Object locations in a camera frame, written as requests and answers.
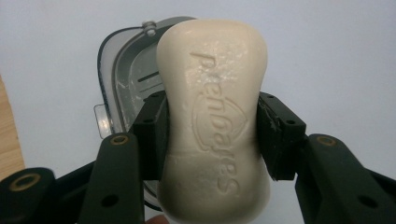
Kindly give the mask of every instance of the embossed logo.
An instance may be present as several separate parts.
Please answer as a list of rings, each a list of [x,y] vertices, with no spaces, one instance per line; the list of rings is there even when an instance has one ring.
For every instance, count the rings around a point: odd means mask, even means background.
[[[218,190],[221,193],[239,194],[235,177],[237,168],[232,143],[244,130],[248,120],[242,109],[227,98],[221,85],[219,73],[213,72],[218,65],[216,57],[209,54],[191,53],[199,60],[202,76],[208,78],[197,96],[192,112],[192,128],[201,150],[219,158]]]

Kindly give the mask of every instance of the soap bar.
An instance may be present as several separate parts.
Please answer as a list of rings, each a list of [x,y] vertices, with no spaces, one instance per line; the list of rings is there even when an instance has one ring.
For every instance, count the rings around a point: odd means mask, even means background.
[[[247,223],[267,204],[256,139],[266,62],[259,32],[238,21],[184,21],[161,38],[170,133],[158,199],[174,221]]]

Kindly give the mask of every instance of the wooden surface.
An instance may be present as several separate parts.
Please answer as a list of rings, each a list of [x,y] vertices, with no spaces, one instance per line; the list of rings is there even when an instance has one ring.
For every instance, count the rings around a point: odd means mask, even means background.
[[[24,168],[20,142],[0,76],[0,180]]]

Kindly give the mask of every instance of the white background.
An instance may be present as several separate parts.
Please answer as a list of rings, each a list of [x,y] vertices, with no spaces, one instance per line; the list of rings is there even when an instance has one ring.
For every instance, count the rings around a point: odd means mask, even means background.
[[[256,27],[269,55],[262,90],[304,120],[307,133],[340,138],[365,167],[396,178],[393,0],[1,1],[0,74],[27,167],[61,176],[95,159],[101,42],[175,16]],[[272,192],[254,223],[303,223],[293,183],[273,183]]]

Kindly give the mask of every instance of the white soap bar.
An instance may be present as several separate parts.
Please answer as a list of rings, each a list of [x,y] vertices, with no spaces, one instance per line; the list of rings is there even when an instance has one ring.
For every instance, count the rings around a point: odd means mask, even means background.
[[[184,21],[161,38],[170,136],[158,199],[173,220],[247,223],[267,204],[256,139],[266,62],[261,35],[237,21]]]

